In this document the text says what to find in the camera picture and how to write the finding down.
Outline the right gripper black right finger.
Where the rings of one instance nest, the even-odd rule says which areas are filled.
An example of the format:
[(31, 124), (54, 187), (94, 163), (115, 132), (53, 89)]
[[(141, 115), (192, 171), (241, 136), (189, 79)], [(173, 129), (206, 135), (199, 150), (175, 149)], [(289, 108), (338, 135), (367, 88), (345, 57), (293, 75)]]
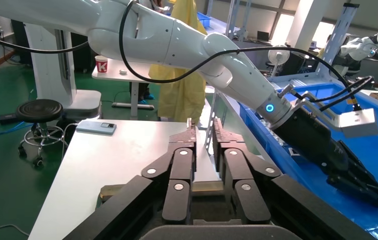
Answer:
[(281, 176), (281, 170), (251, 153), (243, 137), (225, 130), (219, 118), (213, 120), (213, 150), (231, 213), (243, 224), (269, 224), (271, 213), (260, 187)]

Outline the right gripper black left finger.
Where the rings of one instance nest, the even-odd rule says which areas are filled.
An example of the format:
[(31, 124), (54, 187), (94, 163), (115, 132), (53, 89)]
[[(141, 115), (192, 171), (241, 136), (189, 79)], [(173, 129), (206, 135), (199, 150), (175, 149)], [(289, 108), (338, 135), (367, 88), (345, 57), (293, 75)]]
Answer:
[(169, 137), (167, 151), (141, 171), (141, 175), (152, 180), (158, 188), (165, 224), (190, 222), (195, 159), (196, 127), (189, 118), (185, 131)]

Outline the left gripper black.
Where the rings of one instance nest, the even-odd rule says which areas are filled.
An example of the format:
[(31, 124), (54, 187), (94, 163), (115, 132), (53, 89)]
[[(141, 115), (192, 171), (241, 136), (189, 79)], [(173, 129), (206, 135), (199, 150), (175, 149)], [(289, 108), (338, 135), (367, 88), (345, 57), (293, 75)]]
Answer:
[(329, 128), (299, 108), (273, 129), (284, 142), (326, 174), (326, 182), (350, 197), (378, 208), (378, 181)]

